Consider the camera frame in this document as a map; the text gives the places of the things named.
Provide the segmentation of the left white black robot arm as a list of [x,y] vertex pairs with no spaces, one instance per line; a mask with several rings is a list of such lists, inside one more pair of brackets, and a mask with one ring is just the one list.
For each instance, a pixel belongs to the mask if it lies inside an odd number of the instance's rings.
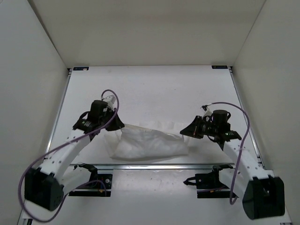
[[92,187],[98,182],[95,166],[81,163],[67,169],[79,153],[101,130],[116,131],[125,125],[119,119],[117,97],[110,95],[94,100],[90,110],[80,115],[66,141],[50,151],[51,156],[37,168],[29,167],[24,175],[24,197],[44,209],[54,211],[65,195],[78,186]]

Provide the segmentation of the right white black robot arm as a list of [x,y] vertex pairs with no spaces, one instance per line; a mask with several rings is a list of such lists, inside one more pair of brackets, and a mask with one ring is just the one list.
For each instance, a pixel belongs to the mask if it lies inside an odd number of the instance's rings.
[[242,200],[245,214],[251,220],[285,214],[284,183],[265,170],[241,144],[241,136],[231,129],[231,114],[226,110],[209,109],[197,115],[180,134],[196,139],[207,136],[234,162],[214,165],[210,173],[197,173],[184,181],[197,187],[198,194],[231,189],[229,196]]

